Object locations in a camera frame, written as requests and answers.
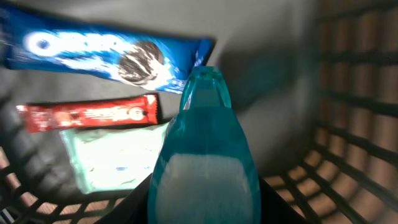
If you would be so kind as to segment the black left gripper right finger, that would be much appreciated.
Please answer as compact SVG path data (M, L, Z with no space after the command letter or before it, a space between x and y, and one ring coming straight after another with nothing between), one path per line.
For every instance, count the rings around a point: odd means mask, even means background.
M264 180L259 179L261 191L261 224L307 224L289 204Z

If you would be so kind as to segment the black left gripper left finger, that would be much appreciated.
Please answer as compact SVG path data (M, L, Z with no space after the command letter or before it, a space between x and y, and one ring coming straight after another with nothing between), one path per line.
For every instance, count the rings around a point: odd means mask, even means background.
M147 201L151 177L151 174L146 177L121 203L95 224L148 224Z

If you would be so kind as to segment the green wet wipes pack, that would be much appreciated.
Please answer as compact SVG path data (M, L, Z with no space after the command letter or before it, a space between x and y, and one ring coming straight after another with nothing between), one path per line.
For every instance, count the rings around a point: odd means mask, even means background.
M153 172L168 125L60 131L77 187L83 194L135 189Z

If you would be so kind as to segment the blue mouthwash bottle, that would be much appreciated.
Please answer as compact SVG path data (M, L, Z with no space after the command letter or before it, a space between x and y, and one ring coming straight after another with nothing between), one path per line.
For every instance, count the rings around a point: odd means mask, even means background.
M149 223L259 223L259 176L222 73L195 67L169 123L147 203Z

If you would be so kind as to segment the red Nescafe coffee stick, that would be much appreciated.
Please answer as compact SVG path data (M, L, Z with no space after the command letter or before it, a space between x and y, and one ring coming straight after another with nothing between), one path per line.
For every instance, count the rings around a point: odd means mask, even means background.
M146 94L133 98L55 104L18 105L31 133L56 129L96 128L130 124L157 124L159 98Z

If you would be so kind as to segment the blue Oreo cookie pack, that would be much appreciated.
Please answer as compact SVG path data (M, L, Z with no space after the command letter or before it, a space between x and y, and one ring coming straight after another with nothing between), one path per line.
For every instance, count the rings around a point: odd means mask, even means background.
M148 35L1 5L4 63L13 70L82 73L146 90L181 94L206 64L210 38Z

